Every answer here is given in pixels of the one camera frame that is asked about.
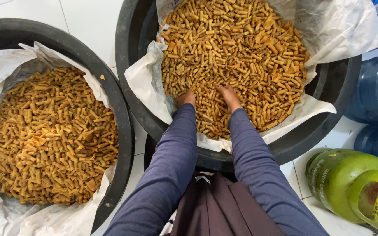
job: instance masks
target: clothing label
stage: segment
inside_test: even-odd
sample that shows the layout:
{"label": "clothing label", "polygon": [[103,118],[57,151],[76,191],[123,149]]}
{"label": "clothing label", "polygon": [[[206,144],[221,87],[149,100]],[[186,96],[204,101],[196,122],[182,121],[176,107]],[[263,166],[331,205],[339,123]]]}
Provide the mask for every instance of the clothing label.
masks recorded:
{"label": "clothing label", "polygon": [[373,2],[373,5],[375,6],[375,11],[378,14],[378,0],[371,0]]}
{"label": "clothing label", "polygon": [[195,180],[198,182],[198,180],[200,180],[200,179],[204,179],[205,181],[207,181],[209,184],[211,184],[211,182],[210,182],[210,180],[207,178],[207,177],[205,177],[205,176],[196,176],[195,177]]}

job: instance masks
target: white tile floor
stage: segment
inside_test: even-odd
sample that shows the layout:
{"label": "white tile floor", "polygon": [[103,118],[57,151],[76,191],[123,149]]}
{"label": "white tile floor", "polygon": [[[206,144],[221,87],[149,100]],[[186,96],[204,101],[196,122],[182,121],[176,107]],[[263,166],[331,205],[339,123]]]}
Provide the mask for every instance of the white tile floor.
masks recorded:
{"label": "white tile floor", "polygon": [[[114,41],[116,23],[123,0],[0,0],[0,18],[25,18],[50,24],[69,32],[90,47],[116,74]],[[378,50],[366,53],[363,60],[378,56]],[[134,164],[122,202],[135,188],[143,174],[144,147],[147,133],[134,120],[136,149]],[[355,137],[365,125],[342,117],[335,128],[310,151],[281,166],[281,170],[299,198],[331,235],[372,235],[363,227],[348,223],[324,210],[307,187],[305,165],[308,159],[324,148],[352,148]],[[102,235],[111,221],[115,208],[107,221],[93,234]]]}

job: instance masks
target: green gas cylinder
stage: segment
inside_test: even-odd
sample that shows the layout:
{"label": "green gas cylinder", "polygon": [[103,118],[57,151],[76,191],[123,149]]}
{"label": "green gas cylinder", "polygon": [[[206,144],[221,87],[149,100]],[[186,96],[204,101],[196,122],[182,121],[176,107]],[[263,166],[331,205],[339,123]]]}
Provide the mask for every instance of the green gas cylinder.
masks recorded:
{"label": "green gas cylinder", "polygon": [[330,149],[306,166],[313,196],[353,223],[378,228],[378,157],[349,149]]}

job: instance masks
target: black plastic basin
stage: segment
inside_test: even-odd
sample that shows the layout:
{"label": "black plastic basin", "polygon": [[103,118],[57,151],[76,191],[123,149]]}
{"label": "black plastic basin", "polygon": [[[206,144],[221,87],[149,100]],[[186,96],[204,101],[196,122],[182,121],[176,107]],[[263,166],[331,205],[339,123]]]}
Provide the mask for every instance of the black plastic basin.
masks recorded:
{"label": "black plastic basin", "polygon": [[[168,125],[155,117],[134,95],[123,75],[125,70],[147,53],[155,39],[158,19],[155,0],[124,1],[116,28],[116,64],[120,87],[139,123],[158,142]],[[361,56],[320,64],[317,77],[305,88],[307,94],[332,103],[337,114],[320,113],[269,144],[278,164],[285,164],[307,152],[338,123],[357,85]],[[231,154],[197,148],[197,166],[221,172],[234,172]]]}
{"label": "black plastic basin", "polygon": [[21,49],[19,43],[33,46],[34,41],[56,50],[86,67],[100,80],[115,113],[118,124],[119,153],[115,176],[97,208],[92,233],[111,214],[121,200],[134,161],[135,134],[132,117],[118,81],[109,67],[81,41],[58,28],[25,19],[0,19],[0,49]]}

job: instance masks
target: person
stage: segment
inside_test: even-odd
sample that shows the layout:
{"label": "person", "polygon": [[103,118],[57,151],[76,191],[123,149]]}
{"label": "person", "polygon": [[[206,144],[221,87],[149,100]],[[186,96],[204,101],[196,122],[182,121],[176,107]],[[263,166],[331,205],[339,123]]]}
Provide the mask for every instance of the person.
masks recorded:
{"label": "person", "polygon": [[196,101],[189,90],[176,99],[173,122],[104,235],[328,235],[289,185],[237,94],[231,87],[217,90],[231,112],[238,182],[223,184],[220,174],[195,171]]}

